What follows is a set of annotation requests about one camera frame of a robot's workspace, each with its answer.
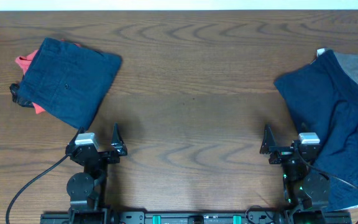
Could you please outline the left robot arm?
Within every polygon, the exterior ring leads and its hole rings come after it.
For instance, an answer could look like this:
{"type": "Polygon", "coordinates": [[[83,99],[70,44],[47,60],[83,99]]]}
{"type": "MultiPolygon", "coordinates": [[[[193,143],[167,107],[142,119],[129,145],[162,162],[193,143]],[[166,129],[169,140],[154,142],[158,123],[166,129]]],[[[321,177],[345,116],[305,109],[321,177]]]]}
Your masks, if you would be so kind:
{"type": "Polygon", "coordinates": [[[112,150],[100,151],[95,133],[80,128],[68,143],[65,154],[71,161],[83,167],[83,172],[74,174],[67,182],[70,196],[69,224],[119,223],[119,216],[104,203],[108,165],[118,164],[120,157],[127,155],[117,124],[113,126],[112,150]]]}

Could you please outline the navy blue shorts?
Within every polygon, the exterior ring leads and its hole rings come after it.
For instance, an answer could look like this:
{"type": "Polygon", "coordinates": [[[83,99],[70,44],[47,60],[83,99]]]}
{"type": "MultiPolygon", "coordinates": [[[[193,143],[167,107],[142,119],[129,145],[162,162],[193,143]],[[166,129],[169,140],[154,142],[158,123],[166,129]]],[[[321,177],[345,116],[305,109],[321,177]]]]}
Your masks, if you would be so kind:
{"type": "Polygon", "coordinates": [[[358,104],[320,94],[311,64],[274,82],[284,98],[296,130],[306,123],[316,133],[321,151],[314,166],[336,175],[331,180],[327,211],[358,205],[358,104]]]}

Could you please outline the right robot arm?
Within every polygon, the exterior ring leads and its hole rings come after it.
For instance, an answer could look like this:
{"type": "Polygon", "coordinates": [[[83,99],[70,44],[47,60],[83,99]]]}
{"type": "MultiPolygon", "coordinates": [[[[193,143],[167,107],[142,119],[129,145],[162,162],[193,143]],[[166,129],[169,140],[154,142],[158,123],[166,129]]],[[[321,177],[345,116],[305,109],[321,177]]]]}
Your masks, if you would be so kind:
{"type": "Polygon", "coordinates": [[[326,223],[323,209],[329,205],[329,177],[310,167],[320,150],[316,133],[301,133],[290,146],[279,146],[269,125],[264,127],[260,153],[283,169],[283,194],[288,205],[275,212],[274,223],[326,223]]]}

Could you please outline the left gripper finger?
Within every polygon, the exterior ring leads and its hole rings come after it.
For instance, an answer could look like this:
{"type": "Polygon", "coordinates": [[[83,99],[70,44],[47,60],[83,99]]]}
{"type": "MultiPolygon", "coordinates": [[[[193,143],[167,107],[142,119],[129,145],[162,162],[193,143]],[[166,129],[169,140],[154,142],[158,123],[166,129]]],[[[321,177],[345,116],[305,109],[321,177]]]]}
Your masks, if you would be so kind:
{"type": "Polygon", "coordinates": [[[118,156],[127,156],[127,147],[119,133],[119,127],[117,123],[114,123],[111,145],[118,156]]]}
{"type": "Polygon", "coordinates": [[[75,140],[77,139],[79,134],[83,134],[85,132],[84,127],[81,127],[77,130],[76,134],[72,138],[72,140],[69,142],[69,145],[75,145],[75,140]]]}

